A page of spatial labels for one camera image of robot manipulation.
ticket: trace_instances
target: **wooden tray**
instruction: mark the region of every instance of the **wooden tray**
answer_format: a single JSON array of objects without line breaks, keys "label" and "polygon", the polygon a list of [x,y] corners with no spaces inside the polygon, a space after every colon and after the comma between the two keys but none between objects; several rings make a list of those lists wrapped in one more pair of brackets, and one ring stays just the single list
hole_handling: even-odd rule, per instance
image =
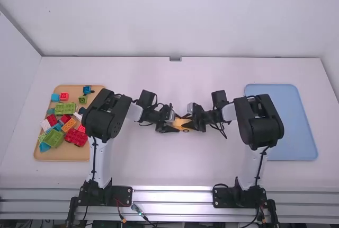
[{"label": "wooden tray", "polygon": [[[104,88],[104,86],[99,85],[91,85],[91,90],[94,90],[94,93],[87,95],[87,104],[79,104],[78,97],[83,95],[83,86],[85,85],[59,85],[57,86],[53,93],[60,94],[62,92],[67,92],[69,94],[69,98],[67,101],[61,101],[61,102],[74,102],[77,105],[77,111],[81,107],[87,108],[90,103],[93,101],[93,99],[96,97],[96,95],[100,92],[101,89]],[[50,102],[48,109],[55,108],[57,102]],[[72,115],[72,118],[77,121],[77,125],[74,127],[77,129],[81,122]],[[63,143],[58,148],[51,148],[50,150],[46,152],[40,152],[39,149],[39,141],[37,140],[37,144],[35,146],[34,150],[34,158],[39,161],[89,161],[90,159],[90,146],[88,141],[86,142],[85,146],[83,147],[77,147],[72,143],[68,143],[66,141],[63,141]]]}]

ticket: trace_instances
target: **white tabletop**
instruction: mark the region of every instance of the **white tabletop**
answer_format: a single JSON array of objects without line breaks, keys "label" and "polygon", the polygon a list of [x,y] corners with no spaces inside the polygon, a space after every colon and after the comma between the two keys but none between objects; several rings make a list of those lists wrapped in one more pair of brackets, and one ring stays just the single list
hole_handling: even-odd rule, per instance
[{"label": "white tabletop", "polygon": [[[142,89],[179,114],[196,102],[212,107],[211,92],[240,97],[249,83],[291,83],[300,93],[319,157],[315,161],[271,161],[265,188],[339,191],[338,101],[320,59],[47,57],[43,58],[0,167],[0,187],[79,187],[88,162],[38,162],[33,151],[50,94],[60,84],[102,84],[134,99]],[[212,186],[234,183],[246,148],[237,124],[217,131],[156,133],[125,120],[114,142],[111,170],[115,185]]]}]

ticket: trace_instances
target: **small yellow object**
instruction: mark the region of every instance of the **small yellow object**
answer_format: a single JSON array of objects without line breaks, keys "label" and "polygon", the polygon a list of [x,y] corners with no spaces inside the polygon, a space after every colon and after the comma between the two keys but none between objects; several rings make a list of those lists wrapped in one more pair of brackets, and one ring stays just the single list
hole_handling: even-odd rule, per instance
[{"label": "small yellow object", "polygon": [[76,121],[71,118],[67,121],[67,123],[64,124],[64,126],[61,128],[65,133],[68,132],[71,128],[75,127]]},{"label": "small yellow object", "polygon": [[188,128],[182,127],[181,125],[188,123],[189,121],[191,121],[189,118],[175,118],[175,120],[172,122],[172,127],[183,131],[183,130],[187,130],[189,131]]}]

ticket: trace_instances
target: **white wall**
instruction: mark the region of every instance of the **white wall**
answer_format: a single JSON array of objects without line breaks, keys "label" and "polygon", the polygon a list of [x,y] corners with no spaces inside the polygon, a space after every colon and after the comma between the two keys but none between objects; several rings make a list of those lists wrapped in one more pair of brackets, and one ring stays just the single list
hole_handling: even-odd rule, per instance
[{"label": "white wall", "polygon": [[0,12],[0,163],[40,60],[41,56]]},{"label": "white wall", "polygon": [[322,57],[338,0],[0,0],[46,56]]}]

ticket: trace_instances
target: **red lego brick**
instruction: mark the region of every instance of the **red lego brick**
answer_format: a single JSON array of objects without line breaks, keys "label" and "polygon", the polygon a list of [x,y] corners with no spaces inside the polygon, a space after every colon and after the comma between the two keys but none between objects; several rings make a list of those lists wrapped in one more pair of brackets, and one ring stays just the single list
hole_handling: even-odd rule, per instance
[{"label": "red lego brick", "polygon": [[46,119],[48,123],[50,124],[50,126],[55,126],[58,123],[58,119],[56,118],[54,114],[47,116]]},{"label": "red lego brick", "polygon": [[68,93],[61,93],[60,94],[60,101],[67,101],[69,98],[69,94]]},{"label": "red lego brick", "polygon": [[75,136],[76,136],[76,130],[71,128],[70,130],[68,130],[68,132],[65,135],[65,141],[69,143],[73,143]]},{"label": "red lego brick", "polygon": [[77,130],[77,136],[74,139],[74,145],[83,147],[87,142],[87,135]]},{"label": "red lego brick", "polygon": [[65,135],[65,141],[73,143],[78,147],[83,147],[87,142],[87,135],[81,131],[71,128]]},{"label": "red lego brick", "polygon": [[86,128],[83,127],[83,125],[80,125],[79,128],[78,128],[78,131],[81,131],[82,133],[85,133],[86,132]]},{"label": "red lego brick", "polygon": [[60,120],[65,124],[67,123],[72,117],[70,115],[63,115]]}]

